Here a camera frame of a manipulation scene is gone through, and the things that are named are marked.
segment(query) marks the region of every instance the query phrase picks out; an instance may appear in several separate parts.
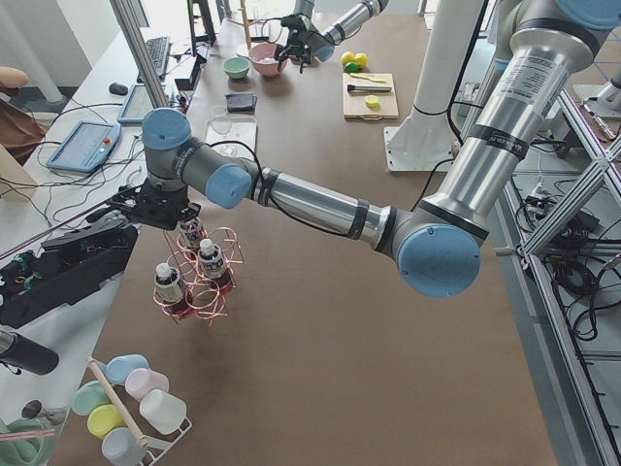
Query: brown table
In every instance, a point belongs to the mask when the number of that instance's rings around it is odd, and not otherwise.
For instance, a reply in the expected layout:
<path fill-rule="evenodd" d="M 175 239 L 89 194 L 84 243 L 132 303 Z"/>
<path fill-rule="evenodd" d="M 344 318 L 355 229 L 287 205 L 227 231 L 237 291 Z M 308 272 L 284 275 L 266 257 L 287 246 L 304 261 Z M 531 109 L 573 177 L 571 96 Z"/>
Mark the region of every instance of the brown table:
<path fill-rule="evenodd" d="M 370 71 L 393 73 L 401 121 L 427 39 L 420 17 L 377 17 L 302 76 L 289 64 L 279 78 L 251 71 L 233 83 L 219 63 L 243 36 L 225 24 L 188 117 L 203 134 L 224 93 L 252 91 L 265 166 L 409 208 L 427 174 L 389 174 L 383 123 L 343 119 L 339 57 L 365 51 Z M 168 254 L 161 232 L 144 228 L 94 354 L 143 353 L 187 402 L 194 428 L 161 464 L 556 464 L 489 244 L 469 290 L 430 299 L 365 244 L 249 201 L 230 212 L 202 204 L 204 223 L 235 228 L 245 251 L 230 316 L 175 325 L 158 310 L 152 274 Z M 71 414 L 52 464 L 108 464 L 100 444 Z"/>

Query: yellow cup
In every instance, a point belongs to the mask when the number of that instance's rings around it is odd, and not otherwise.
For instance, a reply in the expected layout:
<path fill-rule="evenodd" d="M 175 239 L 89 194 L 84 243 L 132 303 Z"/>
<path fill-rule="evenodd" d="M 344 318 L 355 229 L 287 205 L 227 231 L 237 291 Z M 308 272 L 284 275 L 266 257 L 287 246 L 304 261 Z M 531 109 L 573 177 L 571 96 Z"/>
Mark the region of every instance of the yellow cup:
<path fill-rule="evenodd" d="M 117 427 L 125 427 L 125 421 L 114 405 L 103 405 L 95 408 L 88 416 L 88 432 L 104 440 L 108 433 Z"/>

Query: pink bowl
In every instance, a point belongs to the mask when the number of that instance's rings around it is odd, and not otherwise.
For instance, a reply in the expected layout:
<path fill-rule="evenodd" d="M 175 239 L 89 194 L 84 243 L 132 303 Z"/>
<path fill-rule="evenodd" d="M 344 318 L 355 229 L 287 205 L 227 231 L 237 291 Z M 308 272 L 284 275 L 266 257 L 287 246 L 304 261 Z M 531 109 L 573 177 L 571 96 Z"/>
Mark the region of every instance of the pink bowl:
<path fill-rule="evenodd" d="M 276 44 L 257 44 L 248 51 L 248 58 L 252 63 L 252 68 L 258 71 L 263 76 L 277 76 L 280 74 L 278 70 L 278 62 L 274 59 L 274 52 L 276 51 Z M 287 66 L 285 60 L 282 62 L 281 70 Z"/>

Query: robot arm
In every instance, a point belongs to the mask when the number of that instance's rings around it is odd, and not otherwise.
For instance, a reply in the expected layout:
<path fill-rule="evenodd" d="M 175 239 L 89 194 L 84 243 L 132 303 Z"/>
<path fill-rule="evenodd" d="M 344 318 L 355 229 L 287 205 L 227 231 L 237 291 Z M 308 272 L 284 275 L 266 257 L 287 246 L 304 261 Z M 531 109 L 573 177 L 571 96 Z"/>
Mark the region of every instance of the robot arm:
<path fill-rule="evenodd" d="M 174 228 L 198 214 L 187 201 L 188 185 L 226 209 L 248 198 L 366 241 L 393 258 L 403 279 L 422 294 L 457 294 L 476 278 L 485 219 L 545 114 L 569 75 L 593 62 L 621 22 L 621 0 L 607 2 L 599 22 L 592 6 L 587 11 L 580 5 L 586 2 L 525 0 L 512 12 L 513 56 L 440 189 L 413 213 L 374 206 L 270 168 L 259 173 L 256 163 L 222 156 L 192 138 L 182 114 L 158 109 L 143 123 L 148 175 L 128 216 Z"/>
<path fill-rule="evenodd" d="M 316 56 L 326 61 L 334 53 L 334 47 L 353 35 L 370 18 L 379 15 L 388 0 L 363 0 L 340 17 L 323 33 L 312 24 L 314 0 L 296 0 L 292 15 L 280 21 L 289 29 L 285 46 L 278 46 L 275 59 L 282 63 L 293 57 L 300 60 L 300 72 L 304 65 L 312 63 Z"/>

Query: wooden dowel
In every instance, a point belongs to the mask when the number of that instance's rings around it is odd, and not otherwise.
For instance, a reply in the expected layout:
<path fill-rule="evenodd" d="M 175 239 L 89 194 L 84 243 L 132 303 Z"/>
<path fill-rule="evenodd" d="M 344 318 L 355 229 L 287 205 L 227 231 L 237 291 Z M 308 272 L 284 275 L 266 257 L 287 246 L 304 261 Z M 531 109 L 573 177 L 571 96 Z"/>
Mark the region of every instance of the wooden dowel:
<path fill-rule="evenodd" d="M 118 410 L 118 413 L 125 421 L 125 424 L 127 424 L 127 428 L 136 439 L 136 443 L 141 447 L 146 447 L 148 445 L 147 436 L 143 434 L 132 415 L 129 414 L 129 411 L 127 411 L 127 408 L 125 408 L 125 405 L 123 405 L 123 402 L 120 401 L 120 398 L 118 398 L 118 395 L 116 394 L 116 392 L 114 392 L 113 387 L 108 382 L 108 379 L 106 379 L 104 373 L 101 372 L 101 369 L 97 365 L 97 361 L 90 356 L 86 360 L 88 361 L 88 367 L 95 376 L 95 379 L 97 379 L 97 381 L 99 381 L 101 386 L 104 388 L 104 391 L 108 395 L 108 398 L 110 398 L 110 401 Z"/>

